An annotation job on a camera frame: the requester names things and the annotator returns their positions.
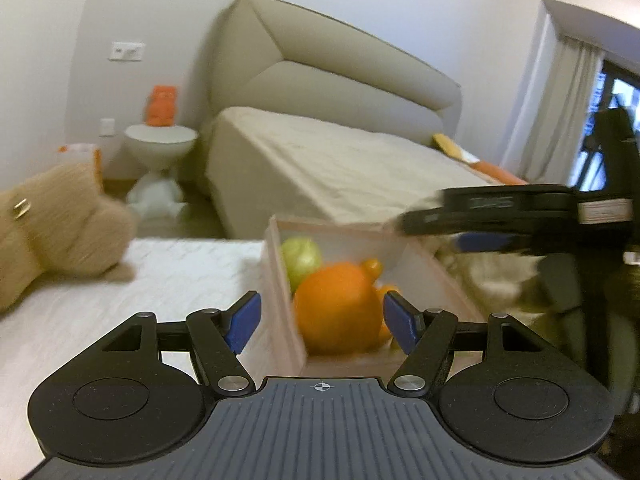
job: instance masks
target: white switch plate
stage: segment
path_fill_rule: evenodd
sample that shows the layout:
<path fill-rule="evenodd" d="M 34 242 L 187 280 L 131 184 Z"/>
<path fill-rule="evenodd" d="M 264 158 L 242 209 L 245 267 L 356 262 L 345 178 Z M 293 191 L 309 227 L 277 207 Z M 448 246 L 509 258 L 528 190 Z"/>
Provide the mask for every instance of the white switch plate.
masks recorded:
<path fill-rule="evenodd" d="M 123 43 L 115 41 L 111 43 L 111 61 L 142 61 L 145 53 L 144 43 Z"/>
<path fill-rule="evenodd" d="M 100 137 L 113 137 L 116 134 L 116 119 L 100 119 Z"/>

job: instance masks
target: window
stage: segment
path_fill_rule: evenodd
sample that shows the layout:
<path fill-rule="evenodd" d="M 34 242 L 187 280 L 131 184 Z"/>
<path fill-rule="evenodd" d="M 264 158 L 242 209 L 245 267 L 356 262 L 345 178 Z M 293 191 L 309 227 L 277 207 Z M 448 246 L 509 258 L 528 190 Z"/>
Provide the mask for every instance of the window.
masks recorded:
<path fill-rule="evenodd" d="M 591 137 L 593 113 L 616 106 L 627 108 L 636 136 L 640 137 L 640 76 L 605 61 L 591 95 L 588 110 L 590 116 L 584 125 L 582 145 L 569 178 L 570 187 L 578 187 L 580 191 L 595 191 L 602 189 L 606 184 L 600 147 Z"/>

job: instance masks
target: gray ribbed plate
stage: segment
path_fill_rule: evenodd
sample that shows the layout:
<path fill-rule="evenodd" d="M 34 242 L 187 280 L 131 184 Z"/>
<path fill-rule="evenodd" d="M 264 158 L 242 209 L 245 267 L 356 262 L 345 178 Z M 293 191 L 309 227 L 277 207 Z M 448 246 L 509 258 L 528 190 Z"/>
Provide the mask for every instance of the gray ribbed plate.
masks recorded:
<path fill-rule="evenodd" d="M 553 468 L 494 462 L 442 429 L 421 400 L 374 379 L 268 379 L 218 403 L 188 443 L 146 463 L 91 468 L 54 458 L 35 480 L 607 480 L 583 458 Z"/>

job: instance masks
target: orange cushion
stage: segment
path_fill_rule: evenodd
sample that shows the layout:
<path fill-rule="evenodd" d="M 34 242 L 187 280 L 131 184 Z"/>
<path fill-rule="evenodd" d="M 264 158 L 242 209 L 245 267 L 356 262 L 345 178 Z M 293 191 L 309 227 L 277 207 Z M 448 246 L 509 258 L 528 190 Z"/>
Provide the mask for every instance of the orange cushion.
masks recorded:
<path fill-rule="evenodd" d="M 480 160 L 479 162 L 473 162 L 469 165 L 474 170 L 479 171 L 480 173 L 484 173 L 495 180 L 500 181 L 507 186 L 519 186 L 520 184 L 528 184 L 525 180 L 515 176 L 513 173 L 509 173 L 507 170 L 503 170 L 499 166 L 495 164 L 491 164 L 485 160 Z"/>

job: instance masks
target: orange object on nightstand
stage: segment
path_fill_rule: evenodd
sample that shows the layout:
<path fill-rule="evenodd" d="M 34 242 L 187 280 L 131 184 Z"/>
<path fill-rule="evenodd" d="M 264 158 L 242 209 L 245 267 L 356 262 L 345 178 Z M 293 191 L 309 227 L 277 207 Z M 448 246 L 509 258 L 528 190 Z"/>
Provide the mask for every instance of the orange object on nightstand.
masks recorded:
<path fill-rule="evenodd" d="M 146 109 L 148 126 L 173 126 L 175 116 L 175 86 L 154 86 L 151 102 Z"/>

